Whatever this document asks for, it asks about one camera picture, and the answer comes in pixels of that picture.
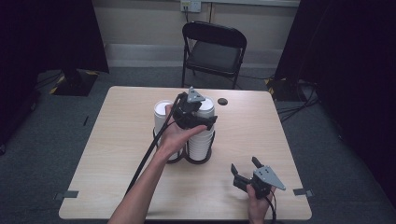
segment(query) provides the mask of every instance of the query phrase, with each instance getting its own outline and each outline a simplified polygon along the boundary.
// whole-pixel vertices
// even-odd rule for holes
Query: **hand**
[[[165,107],[166,117],[169,116],[171,112],[172,106],[167,105]],[[199,125],[192,129],[183,130],[174,123],[174,118],[170,118],[168,124],[171,124],[165,132],[163,132],[163,136],[161,137],[161,144],[159,150],[162,150],[163,153],[166,153],[166,156],[171,157],[174,153],[181,150],[186,142],[194,135],[201,133],[206,130],[205,125]]]
[[[269,203],[265,199],[257,199],[256,191],[251,185],[247,185],[247,195],[248,195],[248,220],[250,224],[264,223],[265,214],[267,213]],[[273,194],[270,193],[267,198],[272,201]]]

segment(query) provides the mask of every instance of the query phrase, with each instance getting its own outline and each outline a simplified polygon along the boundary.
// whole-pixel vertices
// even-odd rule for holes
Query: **chair backrest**
[[[247,39],[238,30],[205,21],[186,23],[182,33],[186,45],[188,45],[188,39],[194,39],[232,48],[245,49],[247,46]]]

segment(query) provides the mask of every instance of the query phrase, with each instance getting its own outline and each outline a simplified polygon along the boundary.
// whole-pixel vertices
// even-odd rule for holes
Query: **white wall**
[[[172,0],[93,0],[107,44],[182,46],[181,28],[186,19],[179,4]],[[202,3],[202,12],[190,13],[190,21],[208,21],[210,9],[211,22],[232,26],[247,37],[248,53],[283,49],[297,7]]]

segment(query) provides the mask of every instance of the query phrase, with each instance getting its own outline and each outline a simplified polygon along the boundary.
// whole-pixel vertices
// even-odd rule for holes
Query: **baseboard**
[[[105,44],[109,67],[177,67],[183,46]],[[276,68],[282,49],[247,50],[242,67]]]

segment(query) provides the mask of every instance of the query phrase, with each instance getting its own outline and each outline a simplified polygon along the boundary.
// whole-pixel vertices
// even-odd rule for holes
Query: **electrical outlet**
[[[201,1],[180,1],[180,11],[201,12]]]
[[[191,11],[191,1],[185,1],[181,0],[180,1],[180,11]]]
[[[191,12],[201,12],[201,2],[191,1]]]

